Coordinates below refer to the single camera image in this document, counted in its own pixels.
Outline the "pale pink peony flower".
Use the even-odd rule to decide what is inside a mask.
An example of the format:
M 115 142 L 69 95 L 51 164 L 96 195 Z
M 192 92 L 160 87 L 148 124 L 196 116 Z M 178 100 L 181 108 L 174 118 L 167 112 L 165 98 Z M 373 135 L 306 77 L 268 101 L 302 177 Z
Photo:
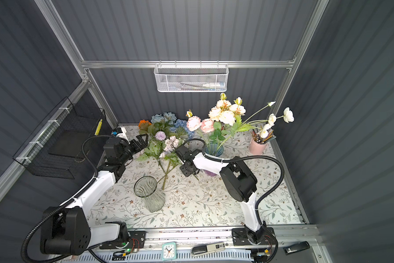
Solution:
M 209 137 L 210 142 L 222 144 L 232 136 L 236 124 L 232 127 L 229 125 L 231 112 L 228 109 L 233 104 L 234 102 L 231 102 L 225 93 L 221 93 L 216 105 L 209 111 L 208 117 L 214 121 L 215 127 L 213 135 Z

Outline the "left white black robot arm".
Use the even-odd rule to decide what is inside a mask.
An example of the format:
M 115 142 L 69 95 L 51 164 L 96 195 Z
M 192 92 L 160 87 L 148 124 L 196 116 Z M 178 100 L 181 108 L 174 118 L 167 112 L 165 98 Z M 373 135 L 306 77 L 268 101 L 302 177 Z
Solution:
M 43 254 L 80 255 L 97 245 L 124 248 L 131 236 L 126 224 L 110 222 L 91 227 L 87 217 L 101 196 L 113 187 L 126 170 L 126 163 L 148 146 L 148 135 L 132 140 L 107 136 L 103 147 L 106 160 L 93 165 L 92 179 L 60 207 L 49 207 L 43 214 L 40 251 Z

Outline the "cream peach rose stem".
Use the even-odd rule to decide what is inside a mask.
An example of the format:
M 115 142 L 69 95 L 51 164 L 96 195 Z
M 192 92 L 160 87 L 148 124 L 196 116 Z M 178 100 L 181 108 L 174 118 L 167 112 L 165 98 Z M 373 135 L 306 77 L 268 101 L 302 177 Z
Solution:
M 241 125 L 242 116 L 245 115 L 246 109 L 243 106 L 243 100 L 241 97 L 237 97 L 234 100 L 234 104 L 231 105 L 228 109 L 231 112 L 231 116 L 229 118 L 229 125 L 232 127 L 235 124 Z

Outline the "light blue flower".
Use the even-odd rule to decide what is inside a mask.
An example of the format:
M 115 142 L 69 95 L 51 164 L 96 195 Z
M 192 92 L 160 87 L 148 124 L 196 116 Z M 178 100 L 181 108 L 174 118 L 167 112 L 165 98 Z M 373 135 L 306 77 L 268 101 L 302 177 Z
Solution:
M 177 120 L 177 117 L 174 113 L 164 112 L 162 114 L 152 116 L 150 122 L 152 124 L 165 123 L 165 124 L 169 124 L 169 125 L 174 125 L 176 120 Z

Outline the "lilac small blossom sprig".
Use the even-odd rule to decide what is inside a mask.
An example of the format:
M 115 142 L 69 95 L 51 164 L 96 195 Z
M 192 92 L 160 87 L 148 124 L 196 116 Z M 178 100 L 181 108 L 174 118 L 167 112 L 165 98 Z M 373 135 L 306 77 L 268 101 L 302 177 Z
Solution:
M 163 177 L 162 181 L 162 187 L 161 189 L 164 190 L 167 180 L 168 180 L 168 175 L 171 171 L 173 171 L 180 163 L 175 150 L 179 147 L 179 139 L 176 136 L 171 136 L 167 138 L 164 141 L 164 148 L 162 150 L 162 153 L 159 155 L 159 160 L 160 160 L 160 165 L 161 168 L 165 174 Z M 161 161 L 167 161 L 167 167 L 163 168 Z

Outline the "blue purple glass vase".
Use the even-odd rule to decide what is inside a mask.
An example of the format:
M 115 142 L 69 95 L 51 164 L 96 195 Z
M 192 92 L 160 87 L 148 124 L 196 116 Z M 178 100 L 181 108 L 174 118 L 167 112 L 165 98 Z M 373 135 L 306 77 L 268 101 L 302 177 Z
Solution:
M 224 152 L 224 147 L 220 146 L 218 143 L 211 142 L 206 145 L 205 153 L 210 156 L 220 157 Z

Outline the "white poppy flower stem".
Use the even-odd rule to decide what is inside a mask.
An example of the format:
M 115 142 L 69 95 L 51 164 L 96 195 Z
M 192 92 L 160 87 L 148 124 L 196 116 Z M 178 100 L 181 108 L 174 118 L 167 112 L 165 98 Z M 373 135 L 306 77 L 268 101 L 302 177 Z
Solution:
M 252 130 L 252 129 L 258 129 L 257 133 L 260 132 L 261 130 L 265 129 L 272 129 L 276 121 L 279 119 L 282 119 L 285 123 L 292 123 L 294 122 L 294 113 L 289 107 L 286 107 L 283 110 L 282 115 L 277 116 L 276 114 L 270 114 L 266 119 L 257 119 L 255 121 L 252 121 L 251 119 L 254 118 L 257 114 L 261 113 L 263 110 L 266 110 L 268 108 L 271 108 L 276 102 L 271 101 L 267 103 L 266 106 L 263 108 L 259 109 L 256 111 L 254 114 L 252 114 L 250 117 L 248 117 L 240 126 L 240 128 L 246 128 L 246 131 Z

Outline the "pink rose stem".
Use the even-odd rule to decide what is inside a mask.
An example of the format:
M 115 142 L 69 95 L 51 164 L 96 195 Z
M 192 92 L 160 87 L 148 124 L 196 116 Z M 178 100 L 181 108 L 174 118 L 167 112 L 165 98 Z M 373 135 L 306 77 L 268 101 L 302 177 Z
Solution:
M 191 110 L 186 113 L 188 118 L 187 128 L 191 132 L 196 132 L 202 139 L 208 139 L 215 131 L 214 121 L 210 118 L 201 119 L 195 116 Z

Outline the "blue hydrangea flower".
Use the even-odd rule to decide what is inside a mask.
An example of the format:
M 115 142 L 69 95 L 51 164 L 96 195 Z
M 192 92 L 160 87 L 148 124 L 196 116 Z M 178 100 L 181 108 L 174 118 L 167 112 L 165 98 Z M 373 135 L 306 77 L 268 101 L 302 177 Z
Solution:
M 176 119 L 174 126 L 170 128 L 170 132 L 175 133 L 182 139 L 191 139 L 194 136 L 194 132 L 187 127 L 187 121 L 181 119 Z

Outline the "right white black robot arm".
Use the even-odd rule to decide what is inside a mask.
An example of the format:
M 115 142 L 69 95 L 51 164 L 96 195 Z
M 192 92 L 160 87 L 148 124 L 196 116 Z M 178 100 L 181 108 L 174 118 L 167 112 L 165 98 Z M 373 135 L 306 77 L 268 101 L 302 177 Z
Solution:
M 229 195 L 240 203 L 249 242 L 260 244 L 263 228 L 256 208 L 257 179 L 245 162 L 238 157 L 225 160 L 200 150 L 191 151 L 184 145 L 177 148 L 175 153 L 182 162 L 180 170 L 184 176 L 197 174 L 200 170 L 221 176 Z

